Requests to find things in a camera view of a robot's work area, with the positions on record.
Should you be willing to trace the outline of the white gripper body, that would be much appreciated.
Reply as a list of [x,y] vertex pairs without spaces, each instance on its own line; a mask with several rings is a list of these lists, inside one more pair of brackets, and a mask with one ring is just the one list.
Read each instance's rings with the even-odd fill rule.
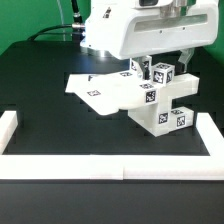
[[84,46],[129,59],[212,44],[219,0],[91,0]]

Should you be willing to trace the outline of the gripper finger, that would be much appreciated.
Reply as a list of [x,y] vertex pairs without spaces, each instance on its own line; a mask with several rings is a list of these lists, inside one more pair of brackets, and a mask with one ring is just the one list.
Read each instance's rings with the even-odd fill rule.
[[181,51],[181,55],[178,59],[178,72],[180,74],[187,72],[188,63],[190,62],[193,55],[194,55],[193,48],[183,49]]
[[151,78],[152,71],[152,57],[146,55],[139,58],[140,66],[140,78],[143,80],[149,80]]

